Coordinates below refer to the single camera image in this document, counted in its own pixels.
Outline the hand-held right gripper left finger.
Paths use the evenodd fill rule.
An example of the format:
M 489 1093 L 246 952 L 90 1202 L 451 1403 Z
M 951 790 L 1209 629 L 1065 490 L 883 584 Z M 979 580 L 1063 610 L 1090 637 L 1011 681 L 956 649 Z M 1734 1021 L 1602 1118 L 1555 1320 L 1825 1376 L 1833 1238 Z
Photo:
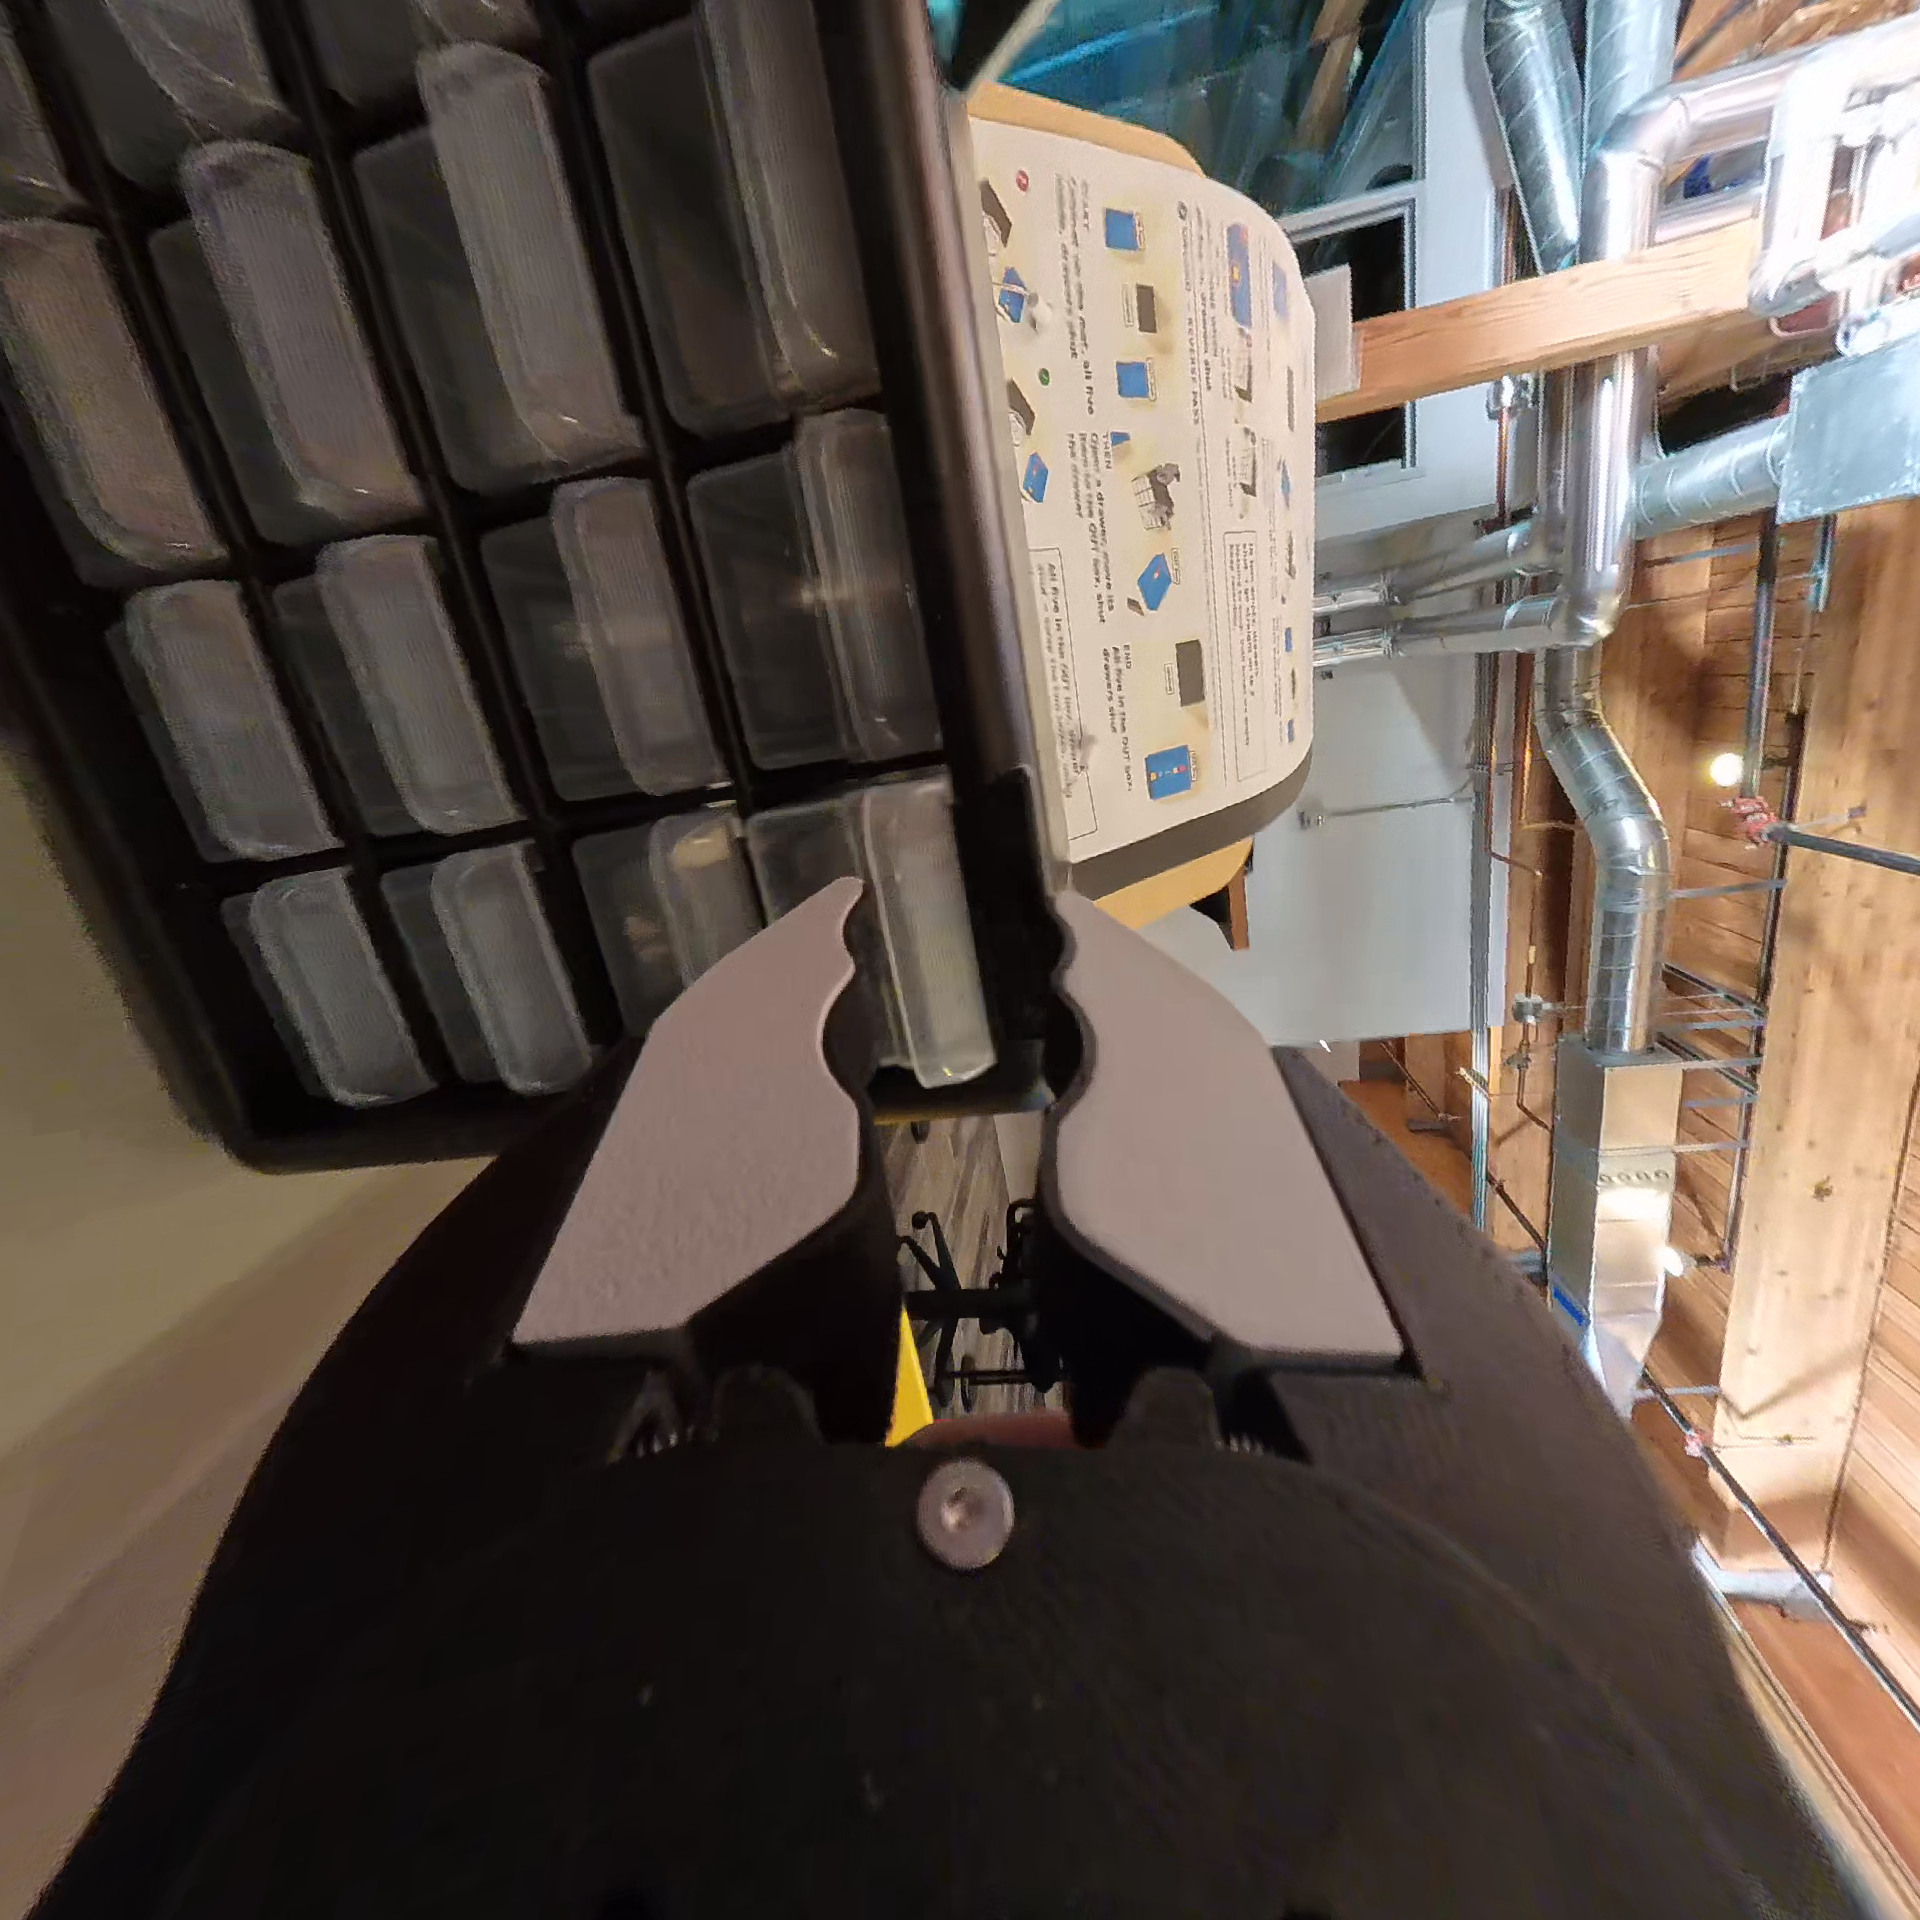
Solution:
M 690 1334 L 702 1312 L 775 1284 L 771 1321 L 834 1364 L 896 1364 L 902 1293 L 890 1210 L 876 1254 L 820 1251 L 854 1226 L 870 1118 L 827 1044 L 857 982 L 849 923 L 865 883 L 830 881 L 708 966 L 658 1018 L 512 1330 L 529 1353 Z

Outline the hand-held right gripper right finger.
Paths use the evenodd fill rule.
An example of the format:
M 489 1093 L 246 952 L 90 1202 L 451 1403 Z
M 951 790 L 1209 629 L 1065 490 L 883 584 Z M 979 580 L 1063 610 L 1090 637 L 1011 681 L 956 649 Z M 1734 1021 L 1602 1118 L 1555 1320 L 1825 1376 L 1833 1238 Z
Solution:
M 1048 1224 L 1188 1338 L 1393 1371 L 1402 1328 L 1274 1049 L 1100 902 L 1051 910 L 1080 1062 L 1042 1129 Z

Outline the clear plastic drawer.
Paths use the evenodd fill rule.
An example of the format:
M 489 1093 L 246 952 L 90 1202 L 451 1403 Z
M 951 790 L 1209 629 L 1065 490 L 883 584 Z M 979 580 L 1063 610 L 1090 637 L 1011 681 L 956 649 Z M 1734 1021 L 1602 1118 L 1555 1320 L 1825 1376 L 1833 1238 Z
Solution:
M 913 1072 L 922 1088 L 956 1088 L 995 1067 L 948 774 L 772 808 L 750 816 L 746 834 L 772 920 L 833 881 L 862 883 L 849 936 L 879 1008 L 883 1066 Z

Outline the black office chair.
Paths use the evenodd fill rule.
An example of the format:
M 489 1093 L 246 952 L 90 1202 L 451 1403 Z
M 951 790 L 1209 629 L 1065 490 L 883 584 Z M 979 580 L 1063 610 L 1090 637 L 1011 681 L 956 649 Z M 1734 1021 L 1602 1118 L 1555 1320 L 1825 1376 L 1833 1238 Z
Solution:
M 956 1409 L 974 1413 L 979 1390 L 990 1385 L 1028 1388 L 1038 1397 L 1065 1385 L 1065 1364 L 1044 1333 L 1035 1293 L 1041 1200 L 1028 1196 L 1011 1202 L 1004 1228 L 999 1267 L 980 1286 L 961 1282 L 954 1248 L 932 1211 L 914 1211 L 911 1233 L 896 1238 L 926 1278 L 924 1286 L 904 1293 L 904 1308 L 914 1346 L 936 1338 L 932 1361 L 922 1364 L 922 1376 L 937 1416 Z M 962 1328 L 1011 1339 L 1016 1362 L 993 1368 L 959 1353 Z

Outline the printed instruction sheet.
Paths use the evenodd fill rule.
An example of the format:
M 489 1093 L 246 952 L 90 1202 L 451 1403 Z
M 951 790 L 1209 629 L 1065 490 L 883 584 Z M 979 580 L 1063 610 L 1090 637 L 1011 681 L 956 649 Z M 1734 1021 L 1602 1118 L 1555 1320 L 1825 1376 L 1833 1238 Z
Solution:
M 1048 828 L 1110 896 L 1250 836 L 1312 764 L 1312 304 L 1177 163 L 974 117 Z

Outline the wooden ceiling beam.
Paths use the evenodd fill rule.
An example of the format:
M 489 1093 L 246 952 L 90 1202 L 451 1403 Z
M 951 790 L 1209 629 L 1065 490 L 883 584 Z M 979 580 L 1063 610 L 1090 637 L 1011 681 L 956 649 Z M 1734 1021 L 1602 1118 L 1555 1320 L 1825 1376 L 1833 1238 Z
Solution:
M 1362 321 L 1358 387 L 1315 404 L 1335 424 L 1467 388 L 1502 376 L 1578 368 L 1619 352 L 1743 329 L 1761 220 L 1671 237 L 1647 252 L 1482 296 Z

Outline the foil-wrapped pipe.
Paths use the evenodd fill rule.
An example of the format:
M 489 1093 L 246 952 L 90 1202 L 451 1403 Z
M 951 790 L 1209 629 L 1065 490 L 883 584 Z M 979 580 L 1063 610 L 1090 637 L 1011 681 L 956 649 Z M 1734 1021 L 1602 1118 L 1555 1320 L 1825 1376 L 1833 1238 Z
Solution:
M 1756 237 L 1739 308 L 1777 321 L 1838 297 L 1866 277 L 1891 284 L 1915 259 L 1915 13 L 1673 82 L 1608 129 L 1583 186 L 1583 265 L 1652 246 L 1664 181 L 1686 160 L 1761 141 Z M 1887 166 L 1855 220 L 1827 232 L 1840 150 Z

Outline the rectangular metal duct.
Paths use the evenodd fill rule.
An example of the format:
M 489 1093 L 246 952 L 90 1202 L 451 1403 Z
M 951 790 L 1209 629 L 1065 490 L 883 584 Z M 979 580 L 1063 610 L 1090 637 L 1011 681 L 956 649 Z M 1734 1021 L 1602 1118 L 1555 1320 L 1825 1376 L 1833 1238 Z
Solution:
M 1555 1051 L 1547 1304 L 1622 1418 L 1631 1418 L 1660 1334 L 1673 1243 L 1683 1066 L 1663 1051 Z

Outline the silver spiral ventilation duct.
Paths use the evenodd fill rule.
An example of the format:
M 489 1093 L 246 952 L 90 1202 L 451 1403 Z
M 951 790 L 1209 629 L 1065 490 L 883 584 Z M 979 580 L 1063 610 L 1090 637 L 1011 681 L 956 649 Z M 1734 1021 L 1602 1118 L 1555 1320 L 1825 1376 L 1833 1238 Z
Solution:
M 1633 472 L 1648 428 L 1650 352 L 1615 352 L 1558 385 L 1569 410 L 1559 578 L 1537 656 L 1532 714 L 1551 768 L 1592 849 L 1584 1043 L 1601 1056 L 1648 1049 L 1673 858 L 1664 816 L 1601 701 L 1601 648 L 1631 587 Z

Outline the galvanised metal duct box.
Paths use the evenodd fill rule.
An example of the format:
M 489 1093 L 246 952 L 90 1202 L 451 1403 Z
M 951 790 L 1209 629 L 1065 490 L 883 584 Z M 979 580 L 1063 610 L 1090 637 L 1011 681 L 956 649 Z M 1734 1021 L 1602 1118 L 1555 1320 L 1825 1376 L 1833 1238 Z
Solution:
M 1919 338 L 1838 356 L 1793 380 L 1780 524 L 1919 496 Z

